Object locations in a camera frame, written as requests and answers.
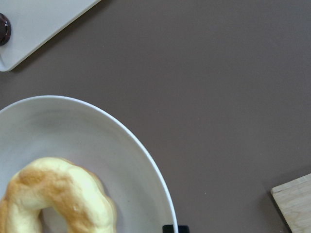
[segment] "white tray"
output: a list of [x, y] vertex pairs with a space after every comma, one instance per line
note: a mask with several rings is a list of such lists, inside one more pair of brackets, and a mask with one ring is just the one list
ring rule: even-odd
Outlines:
[[0, 47], [0, 71], [9, 71], [100, 0], [0, 0], [12, 25]]

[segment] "baked bread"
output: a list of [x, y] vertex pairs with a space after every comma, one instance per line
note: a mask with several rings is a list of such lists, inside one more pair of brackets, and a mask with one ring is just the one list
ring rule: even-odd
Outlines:
[[95, 174], [62, 158], [33, 161], [0, 201], [0, 233], [42, 233], [41, 209], [62, 215], [68, 233], [116, 233], [116, 208]]

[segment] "wooden board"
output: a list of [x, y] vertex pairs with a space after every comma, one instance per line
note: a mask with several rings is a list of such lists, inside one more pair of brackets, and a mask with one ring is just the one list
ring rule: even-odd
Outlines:
[[271, 193], [293, 233], [311, 233], [311, 174], [274, 187]]

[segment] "table surface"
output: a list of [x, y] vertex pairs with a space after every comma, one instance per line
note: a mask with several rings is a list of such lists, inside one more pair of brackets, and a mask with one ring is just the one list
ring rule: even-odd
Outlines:
[[90, 102], [144, 144], [192, 233], [286, 233], [270, 189], [311, 173], [310, 10], [105, 0], [0, 74], [0, 108]]

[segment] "black object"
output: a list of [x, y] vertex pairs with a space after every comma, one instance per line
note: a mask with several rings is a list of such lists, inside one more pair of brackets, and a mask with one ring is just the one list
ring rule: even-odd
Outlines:
[[[163, 233], [174, 233], [173, 225], [164, 225], [162, 227]], [[188, 226], [178, 226], [179, 233], [190, 233]]]
[[0, 13], [0, 46], [5, 45], [11, 37], [11, 24], [8, 18]]

